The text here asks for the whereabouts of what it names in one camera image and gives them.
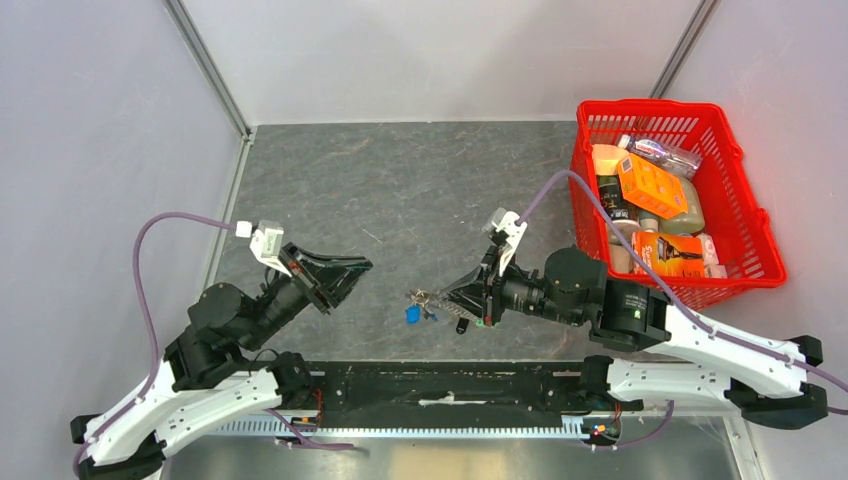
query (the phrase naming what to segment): white bottle cap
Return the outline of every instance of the white bottle cap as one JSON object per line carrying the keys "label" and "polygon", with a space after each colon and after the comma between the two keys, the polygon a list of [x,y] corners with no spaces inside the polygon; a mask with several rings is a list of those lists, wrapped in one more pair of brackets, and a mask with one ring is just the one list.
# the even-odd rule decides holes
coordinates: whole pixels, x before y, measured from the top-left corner
{"label": "white bottle cap", "polygon": [[618,148],[627,148],[627,144],[630,143],[630,135],[626,133],[618,139]]}

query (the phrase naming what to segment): plastic bottle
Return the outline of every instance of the plastic bottle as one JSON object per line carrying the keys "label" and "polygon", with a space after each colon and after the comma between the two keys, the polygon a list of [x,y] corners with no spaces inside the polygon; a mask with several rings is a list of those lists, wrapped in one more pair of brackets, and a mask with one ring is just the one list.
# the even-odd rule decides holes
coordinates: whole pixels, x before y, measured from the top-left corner
{"label": "plastic bottle", "polygon": [[647,211],[647,210],[639,210],[639,226],[642,227],[642,230],[646,232],[659,232],[660,231],[660,217]]}
{"label": "plastic bottle", "polygon": [[662,233],[684,235],[700,232],[704,229],[704,211],[701,210],[698,190],[695,189],[692,182],[685,178],[680,179],[680,184],[683,185],[683,194],[686,195],[689,210],[669,219],[660,218],[660,231]]}
{"label": "plastic bottle", "polygon": [[619,162],[630,155],[630,152],[615,145],[592,145],[592,161],[595,164],[595,175],[617,175]]}
{"label": "plastic bottle", "polygon": [[692,180],[703,160],[696,153],[671,145],[663,145],[647,137],[622,135],[618,141],[618,146],[686,180]]}

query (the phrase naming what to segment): white bracket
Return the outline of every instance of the white bracket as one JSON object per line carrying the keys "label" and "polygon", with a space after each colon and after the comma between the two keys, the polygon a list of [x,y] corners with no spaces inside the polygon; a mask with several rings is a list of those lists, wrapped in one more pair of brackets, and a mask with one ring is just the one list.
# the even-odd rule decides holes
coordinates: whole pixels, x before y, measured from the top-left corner
{"label": "white bracket", "polygon": [[212,395],[180,408],[156,428],[156,438],[165,441],[165,457],[176,455],[191,442],[244,415],[280,405],[282,401],[274,374],[267,370]]}
{"label": "white bracket", "polygon": [[288,267],[280,261],[282,247],[283,226],[278,222],[260,220],[250,238],[250,251],[259,263],[291,276]]}
{"label": "white bracket", "polygon": [[521,225],[515,223],[519,218],[517,213],[508,212],[501,207],[489,217],[489,221],[484,227],[485,231],[504,232],[507,235],[506,245],[501,248],[501,255],[498,259],[498,275],[501,277],[512,257],[515,256],[515,251],[518,250],[518,244],[521,243],[524,231],[527,230],[527,222],[523,222]]}
{"label": "white bracket", "polygon": [[160,364],[153,387],[143,399],[137,399],[142,384],[134,388],[108,412],[92,419],[86,425],[85,438],[89,440],[91,433],[97,430],[106,419],[115,415],[127,402],[135,399],[136,404],[132,409],[106,429],[100,438],[91,439],[87,452],[95,465],[110,465],[127,460],[138,450],[141,442],[172,412],[215,393],[214,390],[174,392],[171,388],[174,384],[174,373],[169,362]]}
{"label": "white bracket", "polygon": [[701,330],[693,324],[677,307],[667,307],[665,329],[671,333],[671,339],[646,348],[645,352],[682,358],[696,365],[703,365],[705,368],[726,372],[730,377],[769,398],[791,398],[801,395],[801,383],[807,381],[806,371],[723,340],[715,336],[714,332],[718,329],[734,337],[788,355],[793,360],[806,361],[806,357],[798,350],[797,344],[760,337],[724,325],[700,313],[696,315],[712,327],[710,332]]}
{"label": "white bracket", "polygon": [[733,408],[724,398],[730,376],[692,363],[641,363],[615,359],[607,372],[610,395],[623,402],[666,401]]}

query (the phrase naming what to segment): metal frame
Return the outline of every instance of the metal frame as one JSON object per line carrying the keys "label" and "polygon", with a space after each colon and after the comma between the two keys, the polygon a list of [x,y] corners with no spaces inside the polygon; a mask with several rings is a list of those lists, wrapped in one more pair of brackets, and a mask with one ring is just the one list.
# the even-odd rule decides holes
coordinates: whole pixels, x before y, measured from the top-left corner
{"label": "metal frame", "polygon": [[692,46],[695,44],[695,41],[698,40],[698,36],[701,34],[707,21],[710,19],[710,16],[715,11],[717,4],[718,0],[701,0],[701,3],[699,3],[698,7],[695,8],[695,13],[692,14],[689,24],[686,25],[686,29],[683,30],[683,35],[680,36],[677,46],[674,47],[668,62],[666,62],[662,73],[660,73],[660,77],[657,79],[654,89],[651,90],[651,98],[662,98],[668,92],[669,87],[680,72],[683,62],[685,62],[686,57],[689,56]]}
{"label": "metal frame", "polygon": [[[227,190],[227,199],[224,202],[224,211],[221,213],[221,220],[224,222],[229,222],[233,218],[233,209],[236,205],[239,187],[241,187],[241,178],[244,175],[244,167],[247,164],[247,156],[250,153],[250,148],[253,146],[255,139],[256,131],[254,130],[250,132],[250,135],[248,135],[246,139],[242,140],[241,150],[239,150],[238,163],[236,164],[236,169],[233,173],[233,180]],[[224,243],[226,243],[227,235],[228,232],[226,230],[219,230],[218,235],[215,237],[215,243],[212,245],[209,259],[206,262],[208,267],[206,269],[206,276],[203,278],[203,285],[200,286],[200,291],[205,290],[215,283],[215,277],[218,274],[218,265],[221,263],[221,257],[224,253]]]}
{"label": "metal frame", "polygon": [[218,67],[212,60],[212,56],[209,54],[206,44],[203,43],[200,32],[197,31],[197,27],[194,25],[191,15],[189,15],[182,0],[163,0],[163,2],[174,19],[174,23],[177,24],[177,28],[180,30],[180,34],[183,36],[186,45],[191,50],[191,54],[194,55],[195,60],[200,65],[200,70],[203,71],[203,75],[209,81],[209,84],[212,85],[212,90],[215,91],[218,100],[221,101],[221,105],[224,107],[224,111],[227,113],[227,117],[229,117],[233,127],[239,132],[242,140],[247,140],[252,129],[236,104],[230,89],[227,88],[224,77],[221,76],[220,70],[218,70]]}
{"label": "metal frame", "polygon": [[748,422],[741,417],[732,416],[724,419],[724,426],[741,480],[765,480],[766,474],[754,447]]}

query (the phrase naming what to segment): snack package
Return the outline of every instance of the snack package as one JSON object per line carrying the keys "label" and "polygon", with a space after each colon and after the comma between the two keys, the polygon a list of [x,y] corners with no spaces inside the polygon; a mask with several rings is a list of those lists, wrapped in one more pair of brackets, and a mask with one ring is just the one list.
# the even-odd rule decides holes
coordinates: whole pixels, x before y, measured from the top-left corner
{"label": "snack package", "polygon": [[[665,233],[636,232],[633,249],[653,271],[666,277],[703,278],[704,253],[701,240]],[[633,273],[645,273],[637,264]]]}
{"label": "snack package", "polygon": [[680,179],[638,155],[618,164],[618,178],[624,199],[637,207],[666,219],[689,210]]}

